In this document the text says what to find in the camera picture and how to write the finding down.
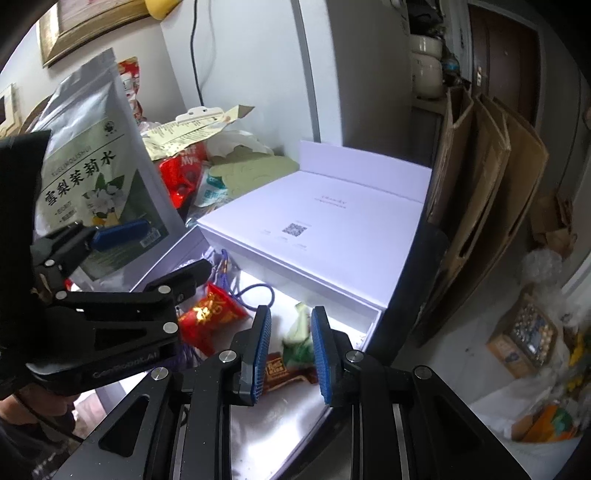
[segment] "white jar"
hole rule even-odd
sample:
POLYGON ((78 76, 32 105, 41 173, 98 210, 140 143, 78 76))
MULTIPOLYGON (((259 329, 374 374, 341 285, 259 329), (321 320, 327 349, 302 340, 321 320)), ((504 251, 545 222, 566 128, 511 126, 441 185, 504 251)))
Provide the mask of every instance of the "white jar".
POLYGON ((413 92, 420 98, 437 99, 443 96, 443 71, 434 57, 412 54, 413 92))
POLYGON ((420 53, 441 60, 443 44, 438 38, 425 37, 424 35, 410 36, 410 49, 413 53, 420 53))

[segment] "cardboard box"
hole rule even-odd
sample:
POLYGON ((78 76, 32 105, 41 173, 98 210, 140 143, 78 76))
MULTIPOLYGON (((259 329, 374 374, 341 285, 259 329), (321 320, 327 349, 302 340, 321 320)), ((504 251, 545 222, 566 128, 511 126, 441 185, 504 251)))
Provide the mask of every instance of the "cardboard box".
POLYGON ((541 247, 547 247, 567 258, 574 248, 573 203, 562 200, 557 192, 537 199, 530 212, 531 232, 541 247))
POLYGON ((494 102, 506 115, 511 142, 507 167, 469 261, 431 312, 430 320, 421 321, 416 333, 419 343, 437 333, 499 261, 528 213, 548 161, 548 151, 533 127, 500 100, 494 102))
POLYGON ((431 170, 312 142, 301 144, 300 168, 198 225, 241 270, 324 305, 369 339, 406 262, 431 170))
POLYGON ((486 347, 489 351, 497 357, 505 368, 511 372, 515 378, 526 377, 527 375, 536 374, 541 367, 532 363, 525 352, 510 337, 509 332, 517 322, 517 316, 520 310, 525 306, 532 305, 536 310, 536 314, 543 317, 544 320, 553 327, 554 336, 553 341, 556 341, 556 328, 552 321, 548 320, 544 312, 535 305, 535 300, 527 291, 523 291, 515 304, 505 313, 495 330, 493 331, 486 347))
POLYGON ((464 160, 473 111, 474 101, 464 87, 447 90, 433 179, 427 195, 427 220, 433 225, 441 224, 449 206, 464 160))
POLYGON ((506 115, 486 98, 484 101, 494 112, 499 125, 480 99, 474 99, 476 121, 472 122, 472 138, 450 203, 450 215, 442 225, 442 230, 452 241, 422 323, 429 321, 433 310, 470 258, 491 211, 511 151, 506 115))

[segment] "black power cable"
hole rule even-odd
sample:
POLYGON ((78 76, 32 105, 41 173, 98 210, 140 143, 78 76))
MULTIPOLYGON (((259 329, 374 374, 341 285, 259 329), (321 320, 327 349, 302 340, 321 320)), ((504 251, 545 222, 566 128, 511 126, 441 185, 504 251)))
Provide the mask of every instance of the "black power cable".
POLYGON ((195 65, 195 31, 197 30, 197 0, 193 2, 193 29, 191 30, 191 62, 193 63, 193 75, 195 76, 195 86, 197 87, 197 93, 199 94, 199 102, 201 106, 205 106, 203 102, 203 95, 201 93, 201 87, 199 86, 199 78, 197 77, 197 66, 195 65))
POLYGON ((75 442, 78 442, 78 443, 84 442, 84 438, 81 438, 72 432, 68 432, 67 430, 63 429, 59 425, 57 425, 57 424, 53 423, 52 421, 50 421, 49 419, 45 418, 43 415, 39 415, 35 410, 33 410, 29 406, 29 404, 27 402, 24 401, 23 397, 21 396, 21 394, 19 392, 14 392, 13 395, 18 400, 18 402, 23 407, 25 407, 28 410, 28 412, 31 415, 33 415, 37 420, 39 420, 43 425, 46 425, 47 427, 51 428, 52 430, 55 430, 57 433, 60 433, 61 435, 68 437, 71 440, 74 440, 75 442))

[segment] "red snack bag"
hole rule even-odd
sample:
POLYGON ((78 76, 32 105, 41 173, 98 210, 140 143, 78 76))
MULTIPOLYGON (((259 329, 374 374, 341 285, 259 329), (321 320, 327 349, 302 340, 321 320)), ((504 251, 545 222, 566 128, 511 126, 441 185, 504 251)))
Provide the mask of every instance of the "red snack bag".
POLYGON ((140 123, 145 120, 144 111, 142 106, 139 104, 136 95, 139 91, 139 62, 138 57, 131 57, 129 59, 120 61, 117 66, 119 67, 119 75, 123 81, 125 88, 125 96, 129 102, 132 112, 134 113, 135 121, 140 123))
POLYGON ((207 282, 206 295, 178 319, 185 343, 206 356, 215 353, 211 334, 226 323, 246 318, 248 313, 224 289, 207 282))
POLYGON ((177 210, 197 193, 203 175, 203 162, 206 160, 205 146, 199 142, 158 165, 168 195, 177 210))

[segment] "purple string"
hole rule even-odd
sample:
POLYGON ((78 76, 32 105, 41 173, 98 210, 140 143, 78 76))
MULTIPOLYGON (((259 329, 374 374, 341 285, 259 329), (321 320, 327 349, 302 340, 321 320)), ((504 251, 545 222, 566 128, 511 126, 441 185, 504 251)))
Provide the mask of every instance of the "purple string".
POLYGON ((253 288, 258 288, 258 287, 268 288, 269 291, 271 292, 271 301, 269 302, 269 304, 267 306, 269 308, 271 308, 273 306, 273 304, 275 303, 275 290, 273 290, 273 287, 271 287, 268 283, 255 283, 254 285, 249 285, 245 289, 239 290, 237 293, 234 293, 232 291, 232 287, 230 286, 230 282, 228 280, 228 264, 229 264, 228 252, 226 252, 225 249, 222 249, 222 265, 221 265, 221 272, 220 272, 220 280, 222 283, 220 285, 221 288, 226 290, 234 300, 236 300, 240 305, 242 305, 247 310, 250 310, 251 312, 255 312, 257 307, 252 307, 252 306, 244 303, 242 301, 241 297, 247 291, 252 290, 253 288))

